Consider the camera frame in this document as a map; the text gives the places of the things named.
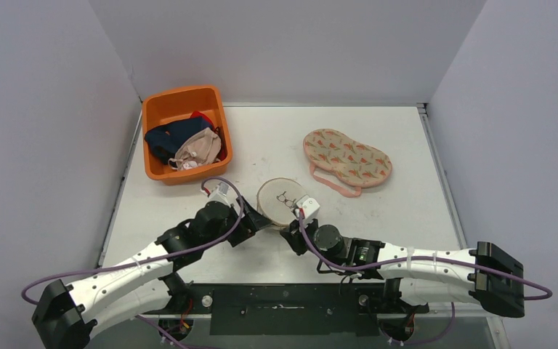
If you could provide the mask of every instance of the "white table surface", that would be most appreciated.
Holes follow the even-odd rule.
[[[226,107],[234,157],[227,172],[253,207],[269,179],[300,183],[321,205],[320,224],[335,225],[343,236],[387,241],[422,249],[458,249],[459,242],[440,179],[415,107]],[[304,136],[332,128],[385,152],[393,164],[382,185],[345,198],[311,178],[302,149]],[[200,182],[166,186],[144,170],[143,135],[130,169],[105,250],[104,266],[133,255],[165,230],[206,203]],[[276,231],[261,231],[232,248],[227,242],[204,252],[181,269],[197,283],[336,283],[320,275],[311,253],[296,256]]]

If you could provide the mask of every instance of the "fabric in bin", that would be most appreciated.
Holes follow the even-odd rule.
[[[213,129],[213,124],[207,120],[208,118],[202,114],[157,126],[146,132],[145,141],[150,152],[161,160],[162,164],[167,165],[169,159],[174,157],[187,140],[206,128]]]
[[[174,158],[169,160],[169,163],[171,166],[176,164],[176,169],[179,171],[212,164],[221,147],[221,139],[219,139],[217,133],[205,128],[187,140],[174,155]]]
[[[191,113],[190,118],[197,118],[198,116],[203,117],[204,120],[207,120],[207,121],[209,122],[209,124],[213,124],[213,121],[211,121],[211,119],[209,119],[208,116],[206,116],[206,115],[200,113],[199,111],[194,111],[193,113]],[[213,129],[213,131],[214,131],[215,133],[219,134],[219,132],[220,132],[220,127],[215,127],[215,128]],[[227,151],[226,151],[225,147],[223,146],[223,143],[222,143],[221,150],[219,151],[219,154],[217,154],[217,158],[218,158],[219,160],[225,160],[225,158],[227,158]]]

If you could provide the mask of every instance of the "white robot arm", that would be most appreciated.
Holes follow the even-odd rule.
[[[177,271],[201,259],[202,246],[221,241],[218,238],[223,236],[236,246],[272,224],[244,199],[244,214],[239,220],[239,214],[227,203],[226,191],[227,187],[220,185],[193,219],[166,231],[110,267],[110,272],[67,285],[60,279],[49,284],[32,318],[45,347],[84,348],[91,338],[114,324],[163,309],[171,300],[184,305],[191,297]],[[335,268],[332,273],[383,280],[381,301],[389,304],[414,308],[428,302],[467,302],[500,316],[525,314],[522,283],[496,276],[522,278],[522,264],[494,244],[479,242],[476,249],[432,251],[346,238],[332,225],[318,226],[315,216],[319,204],[313,198],[305,196],[295,205],[299,219],[280,234],[296,254],[316,254],[320,273],[328,272],[320,270],[324,263]]]

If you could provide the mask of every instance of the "navy blue cloth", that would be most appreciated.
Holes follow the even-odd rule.
[[[145,141],[150,152],[167,165],[188,139],[207,127],[213,129],[213,125],[202,116],[173,121],[147,131]]]

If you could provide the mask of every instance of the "gray wall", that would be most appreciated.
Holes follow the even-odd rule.
[[[468,242],[554,292],[504,321],[512,347],[558,348],[558,1],[487,1],[429,114]]]
[[[97,260],[139,111],[86,1],[0,0],[0,348],[41,346],[24,285]]]
[[[143,96],[428,101],[485,0],[89,0]]]

